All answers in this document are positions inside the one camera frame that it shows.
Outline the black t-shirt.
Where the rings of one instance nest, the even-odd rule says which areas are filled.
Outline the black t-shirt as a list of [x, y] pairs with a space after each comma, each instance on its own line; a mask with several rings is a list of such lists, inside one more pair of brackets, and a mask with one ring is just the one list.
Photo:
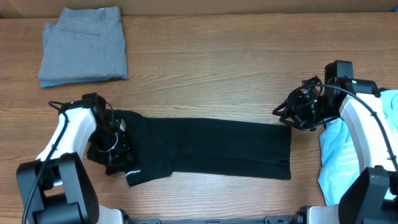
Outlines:
[[88, 159], [134, 186], [194, 172], [289, 180], [291, 128], [206, 118], [148, 118], [108, 111], [126, 123], [127, 149], [91, 146]]

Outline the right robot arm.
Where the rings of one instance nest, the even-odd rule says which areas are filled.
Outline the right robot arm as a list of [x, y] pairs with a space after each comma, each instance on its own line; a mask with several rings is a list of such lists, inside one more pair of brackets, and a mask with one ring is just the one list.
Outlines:
[[304, 206], [291, 223], [397, 223], [397, 148], [382, 111], [381, 92], [371, 80], [354, 78], [350, 61], [325, 66], [325, 79], [302, 80], [272, 112], [280, 122], [311, 131], [336, 118], [348, 126], [359, 177], [333, 206]]

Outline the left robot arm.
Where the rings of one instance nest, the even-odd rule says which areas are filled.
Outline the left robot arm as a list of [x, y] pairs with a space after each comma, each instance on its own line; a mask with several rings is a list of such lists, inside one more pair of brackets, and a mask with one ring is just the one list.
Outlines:
[[102, 164], [106, 174], [125, 172], [137, 156], [123, 119], [97, 93], [78, 101], [49, 101], [58, 126], [32, 162], [20, 164], [17, 183], [24, 204], [23, 223], [132, 223], [123, 209], [100, 205], [82, 163], [83, 156]]

